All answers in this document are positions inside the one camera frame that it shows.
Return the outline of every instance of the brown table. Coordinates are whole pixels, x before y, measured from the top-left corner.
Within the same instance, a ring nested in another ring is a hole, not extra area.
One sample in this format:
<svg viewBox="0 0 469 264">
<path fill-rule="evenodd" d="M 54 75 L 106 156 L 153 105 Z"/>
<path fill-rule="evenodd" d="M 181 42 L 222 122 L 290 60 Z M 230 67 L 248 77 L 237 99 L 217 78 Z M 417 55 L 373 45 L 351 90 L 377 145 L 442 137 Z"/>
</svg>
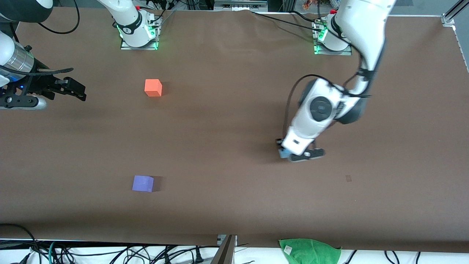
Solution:
<svg viewBox="0 0 469 264">
<path fill-rule="evenodd" d="M 106 10 L 81 15 L 69 35 L 19 26 L 38 59 L 75 68 L 88 97 L 0 113 L 1 222 L 41 239 L 214 244 L 236 233 L 251 246 L 304 237 L 469 252 L 468 73 L 439 18 L 390 17 L 365 115 L 318 138 L 324 158 L 289 163 L 274 140 L 292 84 L 308 73 L 341 84 L 356 54 L 314 55 L 309 30 L 247 11 L 176 12 L 158 51 L 121 51 Z M 67 30 L 75 16 L 56 8 L 46 25 Z M 145 95 L 147 78 L 162 97 Z M 134 175 L 162 177 L 162 191 L 132 191 Z"/>
</svg>

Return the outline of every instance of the orange cube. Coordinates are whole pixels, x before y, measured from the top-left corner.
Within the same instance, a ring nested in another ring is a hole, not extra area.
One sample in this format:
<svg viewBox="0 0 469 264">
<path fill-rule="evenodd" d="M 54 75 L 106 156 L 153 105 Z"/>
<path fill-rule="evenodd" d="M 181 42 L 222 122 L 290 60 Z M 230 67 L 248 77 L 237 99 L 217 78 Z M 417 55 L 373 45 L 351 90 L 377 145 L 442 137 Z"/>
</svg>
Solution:
<svg viewBox="0 0 469 264">
<path fill-rule="evenodd" d="M 163 85 L 158 79 L 146 79 L 145 80 L 145 93 L 149 97 L 161 96 L 161 90 Z"/>
</svg>

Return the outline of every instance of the gray circular joint cap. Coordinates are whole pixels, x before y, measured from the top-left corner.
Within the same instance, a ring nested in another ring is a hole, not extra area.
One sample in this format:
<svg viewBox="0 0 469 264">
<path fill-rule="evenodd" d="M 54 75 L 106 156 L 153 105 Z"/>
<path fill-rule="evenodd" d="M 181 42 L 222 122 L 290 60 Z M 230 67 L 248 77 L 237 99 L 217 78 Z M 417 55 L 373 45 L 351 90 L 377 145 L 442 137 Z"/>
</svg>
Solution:
<svg viewBox="0 0 469 264">
<path fill-rule="evenodd" d="M 310 111 L 313 119 L 321 122 L 331 116 L 332 104 L 324 96 L 318 96 L 310 104 Z"/>
</svg>

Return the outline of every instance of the green towel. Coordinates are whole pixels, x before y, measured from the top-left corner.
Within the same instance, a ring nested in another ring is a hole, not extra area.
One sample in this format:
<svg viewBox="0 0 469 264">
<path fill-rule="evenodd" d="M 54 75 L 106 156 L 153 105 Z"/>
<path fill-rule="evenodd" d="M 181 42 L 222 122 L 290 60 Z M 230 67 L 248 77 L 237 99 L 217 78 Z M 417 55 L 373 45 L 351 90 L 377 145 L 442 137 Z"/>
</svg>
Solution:
<svg viewBox="0 0 469 264">
<path fill-rule="evenodd" d="M 280 240 L 280 247 L 290 264 L 337 264 L 341 249 L 312 239 Z"/>
</svg>

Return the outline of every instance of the white tag on cloth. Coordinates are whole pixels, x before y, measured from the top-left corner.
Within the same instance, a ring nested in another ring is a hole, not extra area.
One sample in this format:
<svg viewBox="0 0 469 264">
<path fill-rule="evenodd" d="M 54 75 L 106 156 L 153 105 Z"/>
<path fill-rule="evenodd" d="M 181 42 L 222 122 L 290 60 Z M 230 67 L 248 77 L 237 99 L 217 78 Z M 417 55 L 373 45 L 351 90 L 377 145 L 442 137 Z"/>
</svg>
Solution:
<svg viewBox="0 0 469 264">
<path fill-rule="evenodd" d="M 289 246 L 285 246 L 285 249 L 283 250 L 283 252 L 285 252 L 285 254 L 287 255 L 290 255 L 290 253 L 292 253 L 292 247 L 289 247 Z"/>
</svg>

